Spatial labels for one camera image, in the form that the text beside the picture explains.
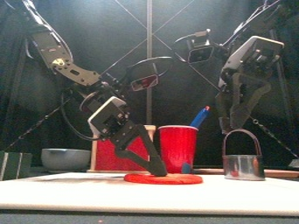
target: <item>red plate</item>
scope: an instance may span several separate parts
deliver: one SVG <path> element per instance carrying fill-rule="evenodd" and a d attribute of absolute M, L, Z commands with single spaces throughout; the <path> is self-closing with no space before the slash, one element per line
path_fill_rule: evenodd
<path fill-rule="evenodd" d="M 166 177 L 157 177 L 151 174 L 130 173 L 125 176 L 127 182 L 151 185 L 194 185 L 203 182 L 202 177 L 193 174 L 171 174 Z"/>

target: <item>metal handle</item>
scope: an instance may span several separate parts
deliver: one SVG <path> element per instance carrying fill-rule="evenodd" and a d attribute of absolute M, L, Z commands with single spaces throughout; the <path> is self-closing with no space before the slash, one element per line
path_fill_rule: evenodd
<path fill-rule="evenodd" d="M 259 142 L 258 142 L 258 138 L 257 136 L 246 129 L 234 129 L 225 137 L 223 139 L 223 145 L 222 145 L 222 156 L 226 156 L 226 142 L 227 142 L 227 138 L 229 136 L 234 133 L 234 132 L 243 132 L 246 134 L 249 134 L 255 142 L 255 146 L 257 146 L 257 154 L 259 156 L 262 156 L 262 150 L 261 150 L 261 146 L 259 146 Z"/>

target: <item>red cup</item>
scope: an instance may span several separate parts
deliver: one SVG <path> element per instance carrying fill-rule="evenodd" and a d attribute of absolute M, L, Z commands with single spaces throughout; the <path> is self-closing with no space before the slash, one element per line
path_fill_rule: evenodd
<path fill-rule="evenodd" d="M 191 126 L 167 125 L 161 127 L 159 131 L 166 170 L 170 173 L 191 172 L 198 129 Z"/>

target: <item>pen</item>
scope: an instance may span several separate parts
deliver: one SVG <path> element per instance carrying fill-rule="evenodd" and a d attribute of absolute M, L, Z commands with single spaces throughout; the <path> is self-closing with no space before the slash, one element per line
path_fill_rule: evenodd
<path fill-rule="evenodd" d="M 194 120 L 193 120 L 193 122 L 191 122 L 191 126 L 193 126 L 194 128 L 198 129 L 198 128 L 202 126 L 202 122 L 203 122 L 203 120 L 206 119 L 206 117 L 207 117 L 209 114 L 210 114 L 210 109 L 211 109 L 211 107 L 207 106 L 207 107 L 201 111 L 201 113 L 197 115 L 197 117 L 194 118 Z"/>

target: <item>bowl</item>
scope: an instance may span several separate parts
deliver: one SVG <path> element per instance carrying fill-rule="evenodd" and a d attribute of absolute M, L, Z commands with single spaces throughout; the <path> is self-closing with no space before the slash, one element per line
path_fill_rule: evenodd
<path fill-rule="evenodd" d="M 42 149 L 42 164 L 48 172 L 79 172 L 88 169 L 90 150 Z"/>

